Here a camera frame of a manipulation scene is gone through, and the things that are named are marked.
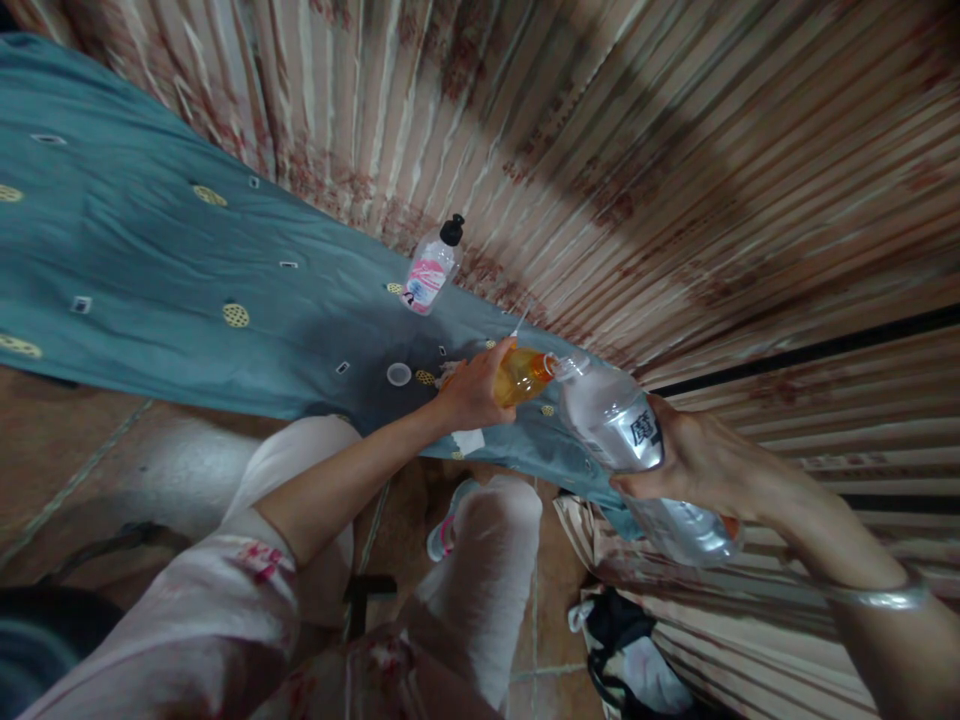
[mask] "white bottle cap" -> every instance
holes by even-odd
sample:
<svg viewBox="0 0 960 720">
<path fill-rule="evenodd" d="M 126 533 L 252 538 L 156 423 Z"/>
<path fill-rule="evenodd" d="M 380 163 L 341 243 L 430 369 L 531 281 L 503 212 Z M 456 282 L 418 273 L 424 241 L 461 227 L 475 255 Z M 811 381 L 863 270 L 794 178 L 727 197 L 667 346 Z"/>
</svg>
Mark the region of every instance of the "white bottle cap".
<svg viewBox="0 0 960 720">
<path fill-rule="evenodd" d="M 413 377 L 413 373 L 403 363 L 394 363 L 387 368 L 387 381 L 396 387 L 403 387 L 410 382 L 411 377 Z"/>
</svg>

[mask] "hand sanitizer bottle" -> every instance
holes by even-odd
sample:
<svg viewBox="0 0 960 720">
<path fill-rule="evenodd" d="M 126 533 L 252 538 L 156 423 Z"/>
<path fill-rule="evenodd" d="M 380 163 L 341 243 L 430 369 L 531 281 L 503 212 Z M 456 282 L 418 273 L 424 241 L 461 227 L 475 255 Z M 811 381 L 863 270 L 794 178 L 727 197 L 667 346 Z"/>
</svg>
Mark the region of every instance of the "hand sanitizer bottle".
<svg viewBox="0 0 960 720">
<path fill-rule="evenodd" d="M 463 260 L 463 217 L 454 215 L 440 231 L 423 237 L 413 254 L 400 300 L 418 315 L 429 315 L 440 293 L 453 283 Z"/>
</svg>

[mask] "teal blanket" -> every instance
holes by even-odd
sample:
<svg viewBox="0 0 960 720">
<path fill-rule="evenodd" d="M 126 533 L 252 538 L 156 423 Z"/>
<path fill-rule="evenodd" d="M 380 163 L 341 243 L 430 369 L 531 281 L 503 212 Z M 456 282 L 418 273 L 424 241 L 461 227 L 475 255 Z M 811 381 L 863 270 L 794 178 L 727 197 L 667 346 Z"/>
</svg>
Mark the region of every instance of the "teal blanket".
<svg viewBox="0 0 960 720">
<path fill-rule="evenodd" d="M 337 413 L 368 434 L 435 393 L 393 387 L 390 364 L 439 375 L 516 324 L 459 288 L 429 317 L 404 309 L 388 285 L 405 258 L 78 53 L 2 36 L 0 97 L 0 362 L 234 412 Z M 573 349 L 531 327 L 520 340 Z M 551 387 L 521 406 L 470 459 L 556 483 L 638 536 L 606 473 L 543 412 L 557 401 Z M 456 450 L 444 438 L 425 454 Z"/>
</svg>

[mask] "shoe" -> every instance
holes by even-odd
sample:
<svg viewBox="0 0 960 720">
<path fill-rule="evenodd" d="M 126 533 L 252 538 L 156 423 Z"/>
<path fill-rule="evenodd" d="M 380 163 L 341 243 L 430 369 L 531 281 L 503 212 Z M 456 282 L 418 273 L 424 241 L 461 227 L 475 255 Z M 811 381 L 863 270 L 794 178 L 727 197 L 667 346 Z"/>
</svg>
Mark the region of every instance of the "shoe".
<svg viewBox="0 0 960 720">
<path fill-rule="evenodd" d="M 427 535 L 427 555 L 429 555 L 430 559 L 434 562 L 440 562 L 453 550 L 453 543 L 450 543 L 448 546 L 447 543 L 444 543 L 443 536 L 447 533 L 447 528 L 453 523 L 453 518 L 456 517 L 457 514 L 457 508 L 463 499 L 474 490 L 479 489 L 480 483 L 471 477 L 460 483 L 457 489 L 453 491 L 447 516 L 443 519 L 443 522 L 437 525 L 430 531 L 430 534 Z"/>
</svg>

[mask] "pink pants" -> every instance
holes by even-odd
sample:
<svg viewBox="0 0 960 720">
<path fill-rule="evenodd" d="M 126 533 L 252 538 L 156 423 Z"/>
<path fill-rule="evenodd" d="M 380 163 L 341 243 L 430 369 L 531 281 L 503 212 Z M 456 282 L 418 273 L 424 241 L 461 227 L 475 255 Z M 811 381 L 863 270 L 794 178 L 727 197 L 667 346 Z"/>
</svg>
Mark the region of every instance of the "pink pants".
<svg viewBox="0 0 960 720">
<path fill-rule="evenodd" d="M 356 430 L 332 416 L 291 424 L 254 453 L 227 518 L 359 440 Z M 494 708 L 506 700 L 541 512 L 536 491 L 518 478 L 498 475 L 468 495 L 454 520 L 456 547 L 424 578 L 399 617 L 414 644 L 466 680 Z M 305 622 L 341 626 L 352 565 L 351 524 L 301 572 Z"/>
</svg>

